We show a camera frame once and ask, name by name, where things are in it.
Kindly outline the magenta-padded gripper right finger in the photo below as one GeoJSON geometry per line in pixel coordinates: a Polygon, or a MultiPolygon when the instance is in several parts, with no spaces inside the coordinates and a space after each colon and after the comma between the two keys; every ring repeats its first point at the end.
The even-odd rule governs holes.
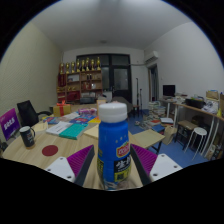
{"type": "Polygon", "coordinates": [[[130,152],[143,185],[150,184],[182,169],[164,153],[156,155],[134,144],[130,145],[130,152]]]}

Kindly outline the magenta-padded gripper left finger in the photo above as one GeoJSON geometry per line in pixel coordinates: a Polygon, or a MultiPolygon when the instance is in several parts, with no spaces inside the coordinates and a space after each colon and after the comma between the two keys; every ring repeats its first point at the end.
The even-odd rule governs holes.
{"type": "Polygon", "coordinates": [[[94,154],[94,146],[87,146],[69,157],[57,158],[46,168],[46,171],[78,186],[82,186],[94,154]]]}

